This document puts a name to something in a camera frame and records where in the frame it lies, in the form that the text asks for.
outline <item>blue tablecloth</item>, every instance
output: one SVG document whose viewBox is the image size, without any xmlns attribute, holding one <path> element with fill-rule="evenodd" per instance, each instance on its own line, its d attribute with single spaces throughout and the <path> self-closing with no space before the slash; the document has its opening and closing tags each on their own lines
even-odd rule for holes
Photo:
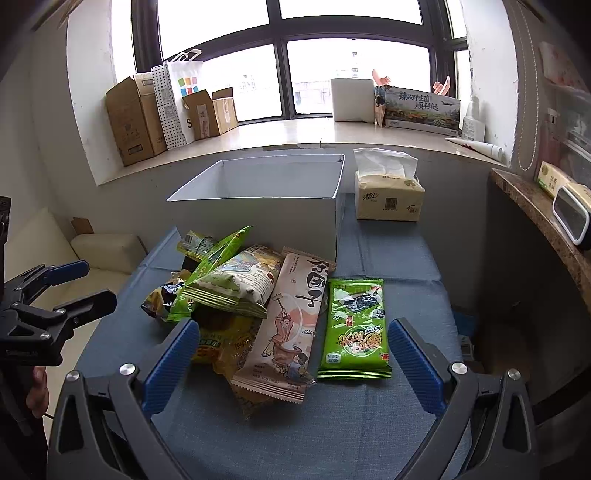
<svg viewBox="0 0 591 480">
<path fill-rule="evenodd" d="M 119 294 L 114 314 L 101 320 L 77 364 L 85 376 L 115 372 L 139 360 L 168 329 L 139 305 L 183 261 L 170 232 L 146 257 Z M 387 321 L 404 316 L 448 360 L 461 360 L 449 299 L 416 223 L 356 220 L 345 206 L 335 277 L 383 278 Z M 315 373 L 324 344 L 326 314 L 318 321 L 310 357 Z M 153 417 L 170 450 L 197 478 L 394 478 L 433 424 L 391 357 L 392 378 L 321 381 L 301 406 L 276 401 L 250 420 L 226 380 L 209 366 L 193 366 L 167 408 Z M 470 446 L 460 442 L 446 472 L 453 478 Z"/>
</svg>

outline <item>marble countertop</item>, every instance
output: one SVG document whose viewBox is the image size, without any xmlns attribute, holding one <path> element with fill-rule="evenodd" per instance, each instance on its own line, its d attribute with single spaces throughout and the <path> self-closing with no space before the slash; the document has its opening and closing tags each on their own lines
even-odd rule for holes
<svg viewBox="0 0 591 480">
<path fill-rule="evenodd" d="M 491 179 L 513 200 L 546 237 L 574 280 L 591 313 L 591 263 L 566 235 L 552 213 L 552 199 L 531 180 L 507 171 L 491 170 Z"/>
</svg>

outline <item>open cardboard box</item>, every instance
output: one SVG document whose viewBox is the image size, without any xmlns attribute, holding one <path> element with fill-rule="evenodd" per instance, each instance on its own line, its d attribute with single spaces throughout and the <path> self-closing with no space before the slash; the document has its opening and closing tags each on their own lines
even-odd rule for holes
<svg viewBox="0 0 591 480">
<path fill-rule="evenodd" d="M 245 245 L 292 247 L 335 261 L 344 165 L 342 154 L 298 151 L 220 160 L 167 201 L 182 235 L 194 230 L 220 240 L 252 225 Z"/>
<path fill-rule="evenodd" d="M 213 92 L 211 98 L 207 90 L 201 90 L 183 97 L 183 102 L 189 110 L 195 140 L 217 137 L 238 126 L 232 87 Z"/>
</svg>

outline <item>sofa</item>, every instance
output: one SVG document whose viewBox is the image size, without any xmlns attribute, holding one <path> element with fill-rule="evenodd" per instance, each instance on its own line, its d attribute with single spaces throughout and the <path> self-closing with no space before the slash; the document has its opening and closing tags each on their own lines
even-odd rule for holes
<svg viewBox="0 0 591 480">
<path fill-rule="evenodd" d="M 68 242 L 54 216 L 43 208 L 18 232 L 9 233 L 5 246 L 5 278 L 8 280 L 40 264 L 62 265 L 86 260 L 90 265 L 87 276 L 50 287 L 33 303 L 33 306 L 52 310 L 56 305 L 105 288 L 119 293 L 145 254 L 138 237 L 131 234 L 93 233 L 78 235 Z M 64 377 L 73 370 L 99 322 L 100 319 L 78 327 L 74 337 L 64 344 L 62 364 L 47 368 L 48 414 L 55 412 Z M 44 421 L 48 435 L 51 420 L 44 417 Z"/>
</svg>

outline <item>lotion bottle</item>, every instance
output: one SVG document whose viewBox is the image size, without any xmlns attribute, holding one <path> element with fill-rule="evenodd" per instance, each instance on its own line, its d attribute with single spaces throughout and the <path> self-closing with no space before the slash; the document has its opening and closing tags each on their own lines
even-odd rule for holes
<svg viewBox="0 0 591 480">
<path fill-rule="evenodd" d="M 478 105 L 478 97 L 472 95 L 468 108 L 466 110 L 466 116 L 464 117 L 464 124 L 462 126 L 462 138 L 465 140 L 472 140 L 475 142 L 484 141 L 485 125 L 478 117 L 480 115 L 480 107 Z"/>
</svg>

